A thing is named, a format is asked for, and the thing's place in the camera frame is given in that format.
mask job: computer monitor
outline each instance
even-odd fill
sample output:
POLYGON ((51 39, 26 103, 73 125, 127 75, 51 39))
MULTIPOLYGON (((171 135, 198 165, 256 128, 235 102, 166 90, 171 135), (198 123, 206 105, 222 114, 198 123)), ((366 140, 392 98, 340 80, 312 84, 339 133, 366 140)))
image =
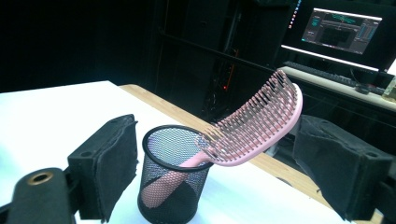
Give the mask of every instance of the computer monitor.
POLYGON ((282 49, 387 73, 396 58, 396 7, 347 0, 299 0, 282 49))

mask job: mesh cup rim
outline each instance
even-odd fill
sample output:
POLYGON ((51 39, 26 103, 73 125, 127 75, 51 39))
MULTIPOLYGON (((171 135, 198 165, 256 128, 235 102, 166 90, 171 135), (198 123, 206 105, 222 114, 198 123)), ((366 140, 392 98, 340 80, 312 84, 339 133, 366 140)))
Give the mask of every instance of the mesh cup rim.
POLYGON ((150 137, 153 133, 156 133, 156 132, 158 132, 159 130, 164 130, 164 129, 183 129, 183 130, 185 130, 185 131, 189 131, 189 132, 192 132, 192 133, 200 133, 200 132, 198 132, 197 130, 195 130, 195 129, 193 129, 193 128, 186 127, 186 126, 183 126, 183 125, 176 125, 176 124, 161 125, 161 126, 158 126, 158 127, 155 127, 155 128, 153 128, 153 129, 151 129, 151 130, 148 131, 148 132, 145 134, 145 136, 143 137, 142 147, 143 147, 143 150, 144 150, 145 154, 146 154, 152 161, 154 161, 155 163, 157 163, 157 164, 159 164, 159 165, 161 165, 161 166, 163 166, 163 167, 165 167, 165 168, 167 168, 167 169, 169 169, 169 170, 177 171, 177 172, 182 172, 182 173, 196 173, 196 172, 199 172, 199 171, 203 171, 203 170, 205 170, 205 169, 208 169, 208 168, 210 168, 210 167, 213 165, 213 162, 208 161, 206 164, 201 165, 201 166, 196 166, 196 167, 180 167, 180 166, 175 166, 175 165, 169 164, 169 163, 167 163, 167 162, 165 162, 165 161, 162 161, 162 160, 158 159, 157 157, 155 157, 155 156, 151 153, 151 151, 149 150, 149 148, 148 148, 148 140, 149 140, 149 137, 150 137))

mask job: hairbrush bristle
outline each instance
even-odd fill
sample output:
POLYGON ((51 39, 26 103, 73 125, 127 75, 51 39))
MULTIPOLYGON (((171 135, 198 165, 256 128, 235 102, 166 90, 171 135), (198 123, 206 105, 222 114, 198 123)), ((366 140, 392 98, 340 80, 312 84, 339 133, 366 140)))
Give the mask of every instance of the hairbrush bristle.
POLYGON ((283 128, 292 116, 300 115, 301 108, 296 111, 298 97, 286 74, 274 72, 244 105, 205 131, 202 137, 206 144, 200 144, 201 150, 221 163, 239 161, 257 154, 257 150, 263 152, 272 145, 267 144, 269 141, 279 138, 279 132, 286 134, 283 128))

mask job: black mesh pencil cup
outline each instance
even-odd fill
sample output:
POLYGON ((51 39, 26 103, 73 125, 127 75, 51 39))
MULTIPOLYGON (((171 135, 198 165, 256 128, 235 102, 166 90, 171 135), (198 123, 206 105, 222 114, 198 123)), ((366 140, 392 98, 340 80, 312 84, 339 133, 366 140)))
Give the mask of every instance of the black mesh pencil cup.
POLYGON ((182 167, 200 148, 199 132, 165 125, 150 130, 143 138, 145 159, 137 204, 151 223, 187 223, 198 202, 212 162, 182 167))

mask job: pink hairbrush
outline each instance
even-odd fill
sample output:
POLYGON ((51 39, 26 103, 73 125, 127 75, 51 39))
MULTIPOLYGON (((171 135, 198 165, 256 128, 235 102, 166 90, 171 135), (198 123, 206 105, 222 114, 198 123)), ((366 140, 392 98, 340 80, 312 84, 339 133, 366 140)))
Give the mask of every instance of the pink hairbrush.
MULTIPOLYGON (((201 150, 179 167, 196 167, 203 162, 236 166, 249 161, 294 127, 302 107, 299 87, 278 70, 238 110, 198 135, 195 145, 201 150)), ((171 171, 147 185, 140 192, 144 205, 160 206, 188 175, 171 171)))

